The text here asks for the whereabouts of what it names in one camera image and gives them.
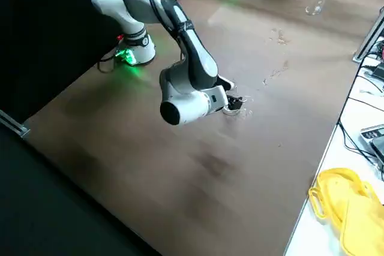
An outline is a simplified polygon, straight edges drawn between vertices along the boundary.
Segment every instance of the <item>transparent plastic cup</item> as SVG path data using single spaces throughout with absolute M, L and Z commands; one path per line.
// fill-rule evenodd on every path
M 309 6 L 305 8 L 305 12 L 308 15 L 317 15 L 320 14 L 323 10 L 325 0 L 311 0 Z

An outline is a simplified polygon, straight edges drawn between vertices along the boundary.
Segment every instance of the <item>table surface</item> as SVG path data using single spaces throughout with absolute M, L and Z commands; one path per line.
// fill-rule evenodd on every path
M 244 117 L 164 123 L 158 75 L 179 48 L 151 25 L 154 62 L 90 69 L 29 119 L 27 141 L 166 256 L 280 256 L 382 0 L 326 0 L 308 16 L 311 1 L 180 0 L 248 96 Z
M 377 64 L 378 61 L 366 58 L 362 66 L 376 66 Z M 369 77 L 367 72 L 367 69 L 362 68 L 358 75 L 368 78 L 382 89 L 384 82 Z M 350 97 L 384 110 L 384 97 L 380 97 L 379 95 L 373 96 L 366 93 L 366 91 L 373 94 L 380 94 L 378 89 L 371 83 L 357 77 L 350 92 Z M 359 131 L 364 128 L 384 124 L 384 112 L 355 100 L 348 99 L 343 114 L 341 115 L 341 123 L 359 148 L 367 150 L 367 147 L 364 146 L 364 141 L 359 136 Z M 349 139 L 347 139 L 346 143 L 349 147 L 353 147 Z M 331 168 L 352 169 L 363 181 L 367 181 L 372 185 L 380 201 L 384 203 L 384 182 L 381 180 L 380 172 L 363 156 L 345 148 L 343 132 L 338 125 L 335 127 L 329 140 L 329 145 L 325 150 L 318 172 Z M 294 229 L 285 255 L 345 255 L 331 225 L 322 224 L 317 220 L 308 199 L 306 199 L 304 203 L 302 213 L 299 216 L 297 226 Z

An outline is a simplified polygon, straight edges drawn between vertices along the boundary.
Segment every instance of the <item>black background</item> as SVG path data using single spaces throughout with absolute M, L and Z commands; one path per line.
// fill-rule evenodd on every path
M 91 0 L 2 0 L 0 109 L 38 112 L 116 44 L 120 28 Z
M 159 255 L 0 125 L 0 254 Z

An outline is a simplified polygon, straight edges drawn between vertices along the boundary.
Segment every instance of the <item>black cable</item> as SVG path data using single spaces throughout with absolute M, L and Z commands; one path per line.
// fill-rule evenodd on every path
M 115 63 L 113 63 L 113 68 L 112 68 L 111 70 L 106 71 L 106 70 L 102 70 L 102 69 L 101 69 L 101 67 L 100 67 L 100 61 L 98 61 L 97 64 L 96 64 L 96 68 L 97 68 L 97 70 L 98 70 L 99 72 L 104 73 L 104 74 L 107 74 L 107 73 L 111 73 L 113 70 L 115 70 L 116 65 L 115 65 Z
M 383 109 L 380 109 L 380 108 L 378 108 L 378 107 L 376 107 L 376 106 L 373 106 L 373 105 L 371 105 L 371 104 L 369 104 L 369 103 L 366 103 L 366 102 L 364 102 L 364 101 L 361 101 L 361 100 L 358 100 L 358 99 L 354 99 L 354 98 L 352 98 L 352 97 L 348 97 L 348 99 L 355 100 L 355 101 L 357 101 L 357 102 L 360 102 L 360 103 L 363 103 L 363 104 L 365 104 L 365 105 L 368 105 L 368 106 L 370 106 L 370 107 L 372 107 L 372 108 L 378 109 L 378 110 L 380 110 L 381 112 L 384 112 Z
M 111 57 L 108 57 L 106 59 L 100 59 L 99 62 L 107 62 L 107 61 L 110 61 L 111 59 L 115 58 L 115 55 L 112 55 Z
M 366 156 L 366 154 L 364 154 L 363 150 L 361 150 L 359 148 L 359 146 L 357 146 L 357 144 L 353 141 L 353 139 L 351 138 L 351 136 L 348 134 L 348 132 L 346 131 L 344 125 L 341 123 L 341 120 L 338 121 L 338 124 L 341 128 L 341 130 L 343 131 L 343 134 L 345 133 L 345 135 L 348 136 L 349 140 L 352 142 L 352 144 L 354 145 L 354 147 L 356 147 L 356 149 L 360 152 L 360 154 L 371 164 L 374 166 L 374 163 L 371 161 L 371 159 L 368 158 L 368 156 Z
M 369 80 L 368 78 L 362 77 L 362 76 L 360 76 L 360 75 L 357 75 L 356 77 L 360 77 L 360 78 L 366 79 L 366 81 L 370 82 L 374 87 L 377 88 L 377 90 L 379 90 L 380 92 L 383 92 L 383 91 L 381 90 L 381 88 L 378 87 L 378 85 L 374 84 L 374 83 L 373 83 L 371 80 Z
M 347 137 L 346 137 L 346 133 L 345 133 L 344 129 L 341 128 L 341 132 L 343 133 L 344 146 L 346 147 L 346 149 L 348 149 L 349 151 L 351 151 L 351 152 L 353 152 L 353 153 L 361 154 L 360 152 L 358 152 L 359 149 L 357 149 L 357 148 L 352 148 L 352 147 L 349 147 L 349 146 L 347 145 Z M 367 154 L 369 157 L 375 157 L 375 158 L 376 158 L 376 155 L 375 155 L 375 154 L 373 154 L 373 153 L 371 153 L 371 152 L 368 152 L 368 151 L 365 151 L 365 150 L 362 150 L 362 149 L 360 149 L 360 150 L 361 150 L 363 153 Z

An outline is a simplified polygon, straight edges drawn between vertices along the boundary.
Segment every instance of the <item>yellow plastic basket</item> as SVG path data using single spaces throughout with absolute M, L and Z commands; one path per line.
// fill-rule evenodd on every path
M 348 256 L 384 256 L 384 207 L 351 194 L 341 228 L 341 247 Z
M 329 218 L 340 231 L 351 193 L 380 203 L 371 185 L 346 168 L 323 171 L 316 180 L 317 186 L 309 189 L 308 196 L 315 215 L 319 219 Z

